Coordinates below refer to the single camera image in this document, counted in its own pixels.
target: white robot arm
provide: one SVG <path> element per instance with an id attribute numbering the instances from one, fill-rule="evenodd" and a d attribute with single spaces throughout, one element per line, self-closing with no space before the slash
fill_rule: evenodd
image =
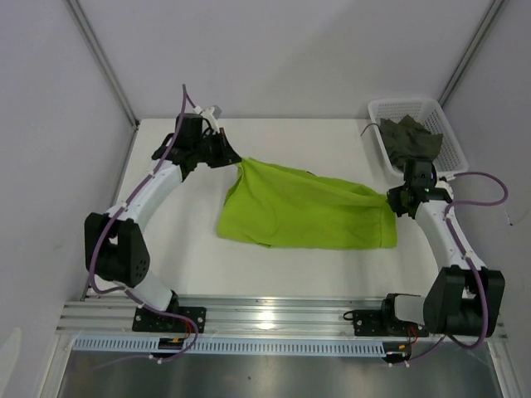
<path id="1" fill-rule="evenodd" d="M 109 220 L 117 213 L 109 234 L 97 253 L 95 274 L 126 288 L 136 298 L 159 311 L 175 311 L 178 296 L 149 271 L 149 253 L 142 233 L 168 194 L 178 187 L 198 163 L 224 167 L 241 161 L 217 124 L 218 107 L 185 114 L 173 147 L 160 166 L 159 160 L 172 142 L 169 134 L 152 156 L 151 172 L 145 184 L 127 205 L 112 206 L 104 214 L 91 213 L 85 220 L 85 262 L 95 254 L 96 242 Z"/>
<path id="2" fill-rule="evenodd" d="M 403 186 L 387 193 L 387 200 L 398 216 L 407 213 L 417 221 L 440 271 L 426 297 L 389 294 L 382 303 L 383 322 L 395 327 L 397 323 L 422 325 L 432 333 L 477 337 L 483 333 L 489 337 L 504 293 L 503 275 L 486 269 L 470 247 L 453 206 L 449 206 L 450 186 L 444 180 L 437 181 L 429 160 L 407 161 L 404 180 Z M 475 274 L 479 275 L 481 286 L 476 283 Z"/>

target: plastic basket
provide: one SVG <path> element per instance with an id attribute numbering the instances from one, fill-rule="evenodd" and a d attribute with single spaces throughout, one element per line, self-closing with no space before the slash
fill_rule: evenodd
<path id="1" fill-rule="evenodd" d="M 448 119 L 437 101 L 430 98 L 376 99 L 368 105 L 368 112 L 373 123 L 380 123 L 380 119 L 390 119 L 399 122 L 409 114 L 417 122 L 422 123 L 433 134 L 443 134 L 441 153 L 433 162 L 440 177 L 466 172 L 468 162 L 455 138 Z M 386 174 L 391 180 L 403 180 L 403 172 L 394 167 L 389 161 L 387 151 L 383 145 L 378 127 L 374 126 L 376 137 L 383 155 Z"/>

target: metal frame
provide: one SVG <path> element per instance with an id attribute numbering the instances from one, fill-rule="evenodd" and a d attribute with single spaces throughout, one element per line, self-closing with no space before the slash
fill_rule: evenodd
<path id="1" fill-rule="evenodd" d="M 129 142 L 128 152 L 122 167 L 113 203 L 116 201 L 121 187 L 125 169 L 134 146 L 139 121 L 127 99 L 110 62 L 105 55 L 96 34 L 86 17 L 79 0 L 64 0 L 76 25 L 80 29 L 90 53 L 104 75 L 105 81 L 118 100 L 128 121 L 134 126 Z M 441 106 L 448 103 L 458 84 L 475 59 L 488 33 L 492 30 L 508 0 L 493 0 L 479 24 L 474 36 L 467 46 L 459 64 L 439 99 Z M 65 305 L 61 320 L 57 327 L 56 350 L 50 360 L 46 379 L 41 386 L 40 397 L 56 397 L 66 363 L 73 344 L 79 335 L 97 336 L 139 336 L 132 332 L 135 304 L 120 294 L 98 298 L 86 296 L 83 292 L 80 302 L 68 302 Z M 232 298 L 212 296 L 181 296 L 182 305 L 198 305 L 207 307 L 207 323 L 203 337 L 230 339 L 263 339 L 264 341 L 313 341 L 313 342 L 344 342 L 365 341 L 385 342 L 396 341 L 396 338 L 355 337 L 351 323 L 342 319 L 344 312 L 351 309 L 379 308 L 381 298 L 348 299 L 301 299 L 301 298 Z M 157 334 L 142 333 L 141 336 L 156 338 Z M 435 341 L 438 337 L 427 337 L 424 340 Z M 504 396 L 522 396 L 514 369 L 506 346 L 507 335 L 503 324 L 499 323 L 494 336 L 489 339 L 489 347 L 493 358 L 496 374 Z"/>
<path id="2" fill-rule="evenodd" d="M 383 298 L 275 298 L 181 295 L 183 307 L 205 307 L 202 337 L 294 340 L 406 341 L 399 337 L 357 337 L 343 314 L 352 309 L 380 309 Z M 137 304 L 123 294 L 88 296 L 65 304 L 56 333 L 83 336 L 182 337 L 182 333 L 133 332 Z M 420 337 L 435 342 L 441 336 Z M 473 342 L 475 337 L 461 337 Z M 498 323 L 490 342 L 507 339 Z"/>
<path id="3" fill-rule="evenodd" d="M 463 76 L 470 68 L 472 61 L 477 56 L 481 46 L 485 43 L 487 35 L 492 31 L 508 2 L 509 0 L 493 0 L 490 4 L 489 9 L 475 30 L 469 45 L 466 47 L 463 56 L 459 60 L 459 63 L 455 67 L 452 76 L 448 80 L 448 83 L 446 83 L 446 87 L 439 98 L 439 104 L 441 104 L 442 108 L 448 104 L 448 101 L 457 89 L 458 84 L 463 80 Z"/>
<path id="4" fill-rule="evenodd" d="M 68 11 L 72 15 L 74 22 L 80 29 L 81 35 L 85 40 L 85 44 L 87 47 L 89 47 L 90 54 L 92 54 L 94 57 L 94 61 L 100 68 L 107 85 L 122 107 L 125 117 L 127 117 L 132 126 L 136 127 L 139 124 L 139 121 L 134 115 L 133 108 L 131 107 L 129 100 L 127 99 L 127 96 L 125 95 L 124 90 L 122 89 L 122 86 L 109 63 L 109 59 L 105 55 L 105 52 L 103 51 L 103 48 L 96 37 L 94 29 L 92 29 L 92 26 L 90 25 L 89 20 L 80 5 L 80 2 L 78 0 L 64 0 L 64 2 L 66 8 L 68 8 Z"/>

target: metal bracket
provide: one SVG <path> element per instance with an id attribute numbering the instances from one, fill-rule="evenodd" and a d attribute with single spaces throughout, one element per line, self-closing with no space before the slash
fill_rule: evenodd
<path id="1" fill-rule="evenodd" d="M 354 336 L 352 319 L 343 314 L 358 310 L 380 311 L 382 298 L 274 298 L 179 295 L 179 306 L 207 309 L 204 337 L 274 338 L 298 340 L 364 340 L 396 342 L 397 337 Z M 183 337 L 180 332 L 135 332 L 133 321 L 138 305 L 123 294 L 101 298 L 88 296 L 84 302 L 65 304 L 56 333 L 98 336 Z M 420 337 L 436 342 L 440 336 Z M 464 342 L 476 337 L 460 336 Z M 506 340 L 496 328 L 489 341 Z"/>
<path id="2" fill-rule="evenodd" d="M 179 307 L 179 315 L 192 319 L 199 329 L 199 333 L 205 331 L 207 321 L 207 309 L 204 307 Z M 134 313 L 133 332 L 155 333 L 186 333 L 186 323 L 169 317 L 163 317 L 147 310 L 137 308 Z"/>

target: white tabletop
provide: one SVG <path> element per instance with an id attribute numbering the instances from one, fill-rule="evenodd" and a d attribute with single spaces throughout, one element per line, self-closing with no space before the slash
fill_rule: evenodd
<path id="1" fill-rule="evenodd" d="M 223 119 L 242 156 L 297 167 L 315 175 L 363 183 L 381 193 L 390 184 L 366 120 Z M 140 124 L 119 200 L 148 171 L 153 151 L 173 131 L 174 119 Z M 150 269 L 178 294 L 284 297 L 381 297 L 426 294 L 436 262 L 416 222 L 397 219 L 398 246 L 378 250 L 278 249 L 223 240 L 217 219 L 235 167 L 200 165 L 154 214 L 144 239 Z"/>

